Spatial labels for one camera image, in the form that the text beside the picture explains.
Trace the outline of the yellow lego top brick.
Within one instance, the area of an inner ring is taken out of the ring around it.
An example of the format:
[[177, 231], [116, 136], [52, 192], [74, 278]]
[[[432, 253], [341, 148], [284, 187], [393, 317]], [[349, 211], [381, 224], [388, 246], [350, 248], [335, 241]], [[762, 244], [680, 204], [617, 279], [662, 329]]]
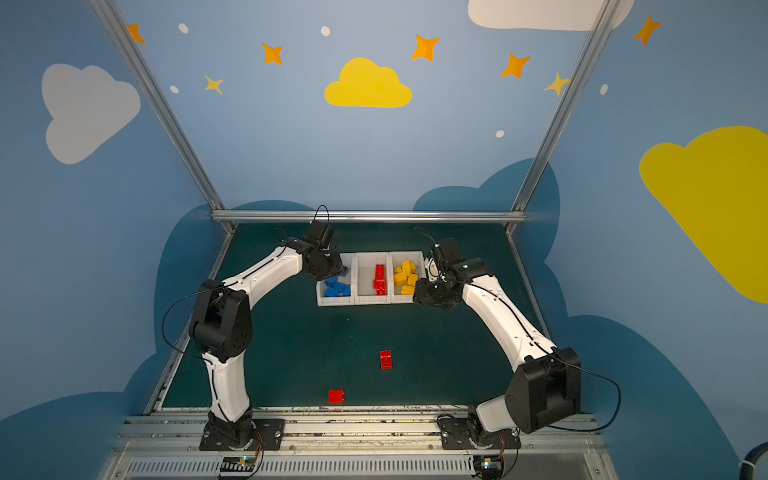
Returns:
[[395, 287], [405, 286], [408, 282], [409, 275], [402, 272], [397, 272], [393, 276], [393, 283]]

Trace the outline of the red lego bottom brick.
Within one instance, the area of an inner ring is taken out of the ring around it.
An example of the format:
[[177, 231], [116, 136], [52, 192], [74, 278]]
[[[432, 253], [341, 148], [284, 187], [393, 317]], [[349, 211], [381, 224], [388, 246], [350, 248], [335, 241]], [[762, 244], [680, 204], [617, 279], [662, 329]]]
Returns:
[[331, 389], [328, 391], [327, 401], [331, 405], [339, 405], [345, 402], [345, 391], [343, 389]]

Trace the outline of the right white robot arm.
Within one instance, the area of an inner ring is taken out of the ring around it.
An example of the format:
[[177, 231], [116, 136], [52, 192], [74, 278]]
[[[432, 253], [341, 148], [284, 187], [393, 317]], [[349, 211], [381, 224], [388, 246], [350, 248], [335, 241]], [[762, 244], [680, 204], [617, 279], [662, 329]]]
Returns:
[[478, 404], [473, 419], [484, 434], [517, 428], [532, 433], [581, 411], [581, 362], [558, 348], [525, 317], [480, 259], [461, 255], [452, 238], [431, 246], [436, 275], [421, 278], [413, 302], [450, 309], [462, 302], [484, 322], [513, 376], [504, 394]]

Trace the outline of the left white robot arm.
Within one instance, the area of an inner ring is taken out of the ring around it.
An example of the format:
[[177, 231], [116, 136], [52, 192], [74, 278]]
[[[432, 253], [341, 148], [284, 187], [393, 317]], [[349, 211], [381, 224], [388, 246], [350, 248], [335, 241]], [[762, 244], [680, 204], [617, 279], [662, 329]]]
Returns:
[[250, 434], [251, 403], [246, 392], [244, 356], [253, 336], [251, 311], [283, 281], [305, 274], [318, 282], [344, 270], [331, 248], [334, 229], [314, 220], [300, 238], [288, 237], [264, 259], [221, 282], [208, 280], [199, 290], [189, 336], [207, 368], [212, 404], [209, 423], [236, 444]]

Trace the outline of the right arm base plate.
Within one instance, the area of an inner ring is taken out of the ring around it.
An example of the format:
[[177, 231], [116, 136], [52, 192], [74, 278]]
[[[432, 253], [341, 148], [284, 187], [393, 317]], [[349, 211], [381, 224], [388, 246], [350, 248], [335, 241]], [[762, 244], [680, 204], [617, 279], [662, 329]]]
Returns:
[[436, 418], [444, 450], [502, 450], [521, 447], [519, 434], [513, 429], [489, 432], [480, 420], [470, 415], [454, 417], [440, 415]]

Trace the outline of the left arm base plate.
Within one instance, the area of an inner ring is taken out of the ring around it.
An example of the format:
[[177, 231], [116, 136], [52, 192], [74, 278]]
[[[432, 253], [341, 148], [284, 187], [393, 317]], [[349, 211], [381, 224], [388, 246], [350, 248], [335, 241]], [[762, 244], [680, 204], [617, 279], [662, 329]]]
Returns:
[[245, 419], [237, 424], [211, 417], [203, 429], [200, 451], [278, 451], [284, 437], [283, 419]]

